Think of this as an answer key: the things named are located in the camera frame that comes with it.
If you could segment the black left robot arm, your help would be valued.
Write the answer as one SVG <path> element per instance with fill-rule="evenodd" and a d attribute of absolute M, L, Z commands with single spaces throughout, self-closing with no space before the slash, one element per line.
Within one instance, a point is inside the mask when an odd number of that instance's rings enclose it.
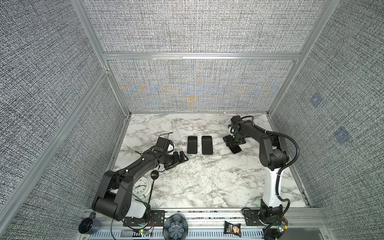
<path fill-rule="evenodd" d="M 167 171 L 188 160 L 183 151 L 170 154 L 161 152 L 159 148 L 146 150 L 129 166 L 104 173 L 92 203 L 92 210 L 116 221 L 123 220 L 133 208 L 133 198 L 139 198 L 133 193 L 133 188 L 141 177 L 159 165 L 164 165 Z"/>

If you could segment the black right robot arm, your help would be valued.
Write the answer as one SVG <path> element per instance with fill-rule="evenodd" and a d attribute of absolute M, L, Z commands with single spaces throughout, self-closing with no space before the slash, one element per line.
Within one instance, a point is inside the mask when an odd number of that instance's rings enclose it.
<path fill-rule="evenodd" d="M 233 154 L 242 151 L 240 145 L 246 143 L 246 138 L 259 143 L 259 160 L 266 173 L 259 218 L 263 224 L 271 224 L 283 214 L 280 180 L 289 161 L 286 141 L 277 133 L 257 127 L 246 117 L 233 116 L 228 127 L 231 134 L 223 140 Z"/>

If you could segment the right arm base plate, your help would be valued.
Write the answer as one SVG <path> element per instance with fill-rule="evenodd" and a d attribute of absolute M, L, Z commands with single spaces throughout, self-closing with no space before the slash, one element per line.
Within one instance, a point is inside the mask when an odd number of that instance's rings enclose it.
<path fill-rule="evenodd" d="M 244 216 L 246 226 L 254 227 L 254 226 L 263 226 L 263 222 L 260 220 L 259 210 L 252 209 L 243 209 L 242 214 Z"/>

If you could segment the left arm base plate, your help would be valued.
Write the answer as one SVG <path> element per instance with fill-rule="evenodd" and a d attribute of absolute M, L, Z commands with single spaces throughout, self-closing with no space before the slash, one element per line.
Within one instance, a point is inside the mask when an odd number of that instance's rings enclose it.
<path fill-rule="evenodd" d="M 146 211 L 143 217 L 125 217 L 123 220 L 123 226 L 134 229 L 141 229 L 147 227 L 162 227 L 165 221 L 165 211 L 163 210 L 151 210 L 149 213 Z"/>

